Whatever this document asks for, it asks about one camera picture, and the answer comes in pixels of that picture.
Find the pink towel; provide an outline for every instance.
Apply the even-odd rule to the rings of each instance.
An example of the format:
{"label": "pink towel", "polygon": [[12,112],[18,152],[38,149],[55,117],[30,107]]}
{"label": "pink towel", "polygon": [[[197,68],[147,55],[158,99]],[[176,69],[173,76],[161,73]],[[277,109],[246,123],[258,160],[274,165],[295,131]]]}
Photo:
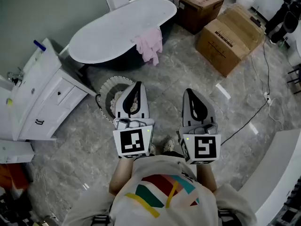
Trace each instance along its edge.
{"label": "pink towel", "polygon": [[162,34],[160,28],[150,28],[143,34],[136,36],[132,40],[139,54],[142,54],[144,62],[152,59],[152,63],[156,66],[159,63],[157,52],[162,52]]}

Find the white cabinet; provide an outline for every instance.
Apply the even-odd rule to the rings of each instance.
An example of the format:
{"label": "white cabinet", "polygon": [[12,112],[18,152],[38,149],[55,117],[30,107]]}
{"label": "white cabinet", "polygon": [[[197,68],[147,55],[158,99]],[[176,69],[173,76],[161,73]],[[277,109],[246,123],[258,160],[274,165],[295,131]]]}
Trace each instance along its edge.
{"label": "white cabinet", "polygon": [[[96,95],[79,81],[73,71],[61,64],[48,40],[43,41],[43,44],[48,53],[35,52],[34,55],[39,58],[30,59],[33,65],[27,70],[21,87],[13,88],[12,99],[18,102],[9,109],[14,140],[51,140],[56,129],[76,105],[87,94]],[[38,64],[38,61],[48,62],[47,74],[43,73],[44,66]],[[32,74],[37,71],[36,66],[42,68],[38,70],[37,76]]]}

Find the baseboard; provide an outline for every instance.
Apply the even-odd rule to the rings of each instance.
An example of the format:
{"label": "baseboard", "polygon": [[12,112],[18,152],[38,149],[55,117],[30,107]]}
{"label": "baseboard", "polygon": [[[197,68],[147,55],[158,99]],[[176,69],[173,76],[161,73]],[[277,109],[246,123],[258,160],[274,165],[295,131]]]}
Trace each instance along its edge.
{"label": "baseboard", "polygon": [[252,9],[254,12],[256,12],[257,15],[258,15],[263,21],[265,21],[266,23],[268,22],[268,20],[267,20],[260,12],[256,11],[255,8],[251,7],[251,9]]}

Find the drawer handle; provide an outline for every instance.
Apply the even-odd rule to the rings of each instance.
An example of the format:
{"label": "drawer handle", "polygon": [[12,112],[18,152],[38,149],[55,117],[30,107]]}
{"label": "drawer handle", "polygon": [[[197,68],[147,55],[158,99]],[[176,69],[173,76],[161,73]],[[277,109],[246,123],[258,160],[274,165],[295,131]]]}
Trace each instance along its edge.
{"label": "drawer handle", "polygon": [[36,123],[37,125],[43,125],[44,121],[39,121],[38,119],[36,119],[34,123]]}

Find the brown cardboard box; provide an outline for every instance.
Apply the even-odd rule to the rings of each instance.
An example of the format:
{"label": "brown cardboard box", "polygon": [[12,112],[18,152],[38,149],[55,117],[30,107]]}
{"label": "brown cardboard box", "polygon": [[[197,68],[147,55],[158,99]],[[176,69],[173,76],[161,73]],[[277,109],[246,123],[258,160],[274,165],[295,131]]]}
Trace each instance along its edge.
{"label": "brown cardboard box", "polygon": [[225,77],[250,53],[244,42],[217,19],[203,28],[197,50]]}
{"label": "brown cardboard box", "polygon": [[257,19],[239,4],[234,4],[217,17],[253,51],[263,40],[265,27],[258,27],[250,18]]}
{"label": "brown cardboard box", "polygon": [[224,0],[174,0],[178,8],[176,22],[193,34],[214,20]]}

